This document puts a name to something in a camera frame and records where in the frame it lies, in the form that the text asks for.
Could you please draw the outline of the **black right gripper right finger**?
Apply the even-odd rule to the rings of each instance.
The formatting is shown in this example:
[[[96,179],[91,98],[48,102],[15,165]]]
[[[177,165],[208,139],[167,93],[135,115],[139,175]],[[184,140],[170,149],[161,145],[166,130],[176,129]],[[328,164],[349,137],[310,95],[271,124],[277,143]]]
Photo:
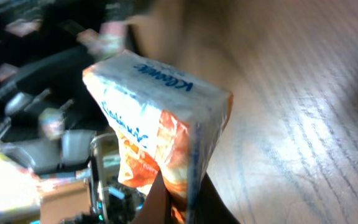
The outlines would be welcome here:
[[[194,223],[240,224],[238,219],[225,206],[208,174],[204,175],[201,182]]]

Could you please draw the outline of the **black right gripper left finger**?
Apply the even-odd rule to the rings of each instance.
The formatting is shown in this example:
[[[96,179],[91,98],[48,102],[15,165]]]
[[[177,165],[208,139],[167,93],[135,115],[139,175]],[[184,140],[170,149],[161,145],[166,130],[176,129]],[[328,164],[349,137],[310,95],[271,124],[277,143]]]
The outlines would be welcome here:
[[[159,171],[142,209],[131,224],[166,224],[170,220],[170,195]]]

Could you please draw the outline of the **orange tissue pack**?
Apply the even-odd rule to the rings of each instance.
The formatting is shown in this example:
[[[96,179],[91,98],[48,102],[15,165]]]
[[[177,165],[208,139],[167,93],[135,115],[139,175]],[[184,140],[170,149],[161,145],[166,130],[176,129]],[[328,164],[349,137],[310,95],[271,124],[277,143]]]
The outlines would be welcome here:
[[[128,50],[86,68],[83,83],[116,133],[118,181],[147,194],[161,174],[173,219],[192,222],[233,94]]]

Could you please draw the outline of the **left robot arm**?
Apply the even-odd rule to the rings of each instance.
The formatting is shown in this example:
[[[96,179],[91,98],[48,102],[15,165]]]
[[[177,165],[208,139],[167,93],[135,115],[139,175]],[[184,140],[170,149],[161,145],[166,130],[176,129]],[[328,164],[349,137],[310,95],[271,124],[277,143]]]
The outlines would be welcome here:
[[[83,70],[127,44],[148,1],[0,1],[0,154],[37,175],[84,169],[107,126]]]

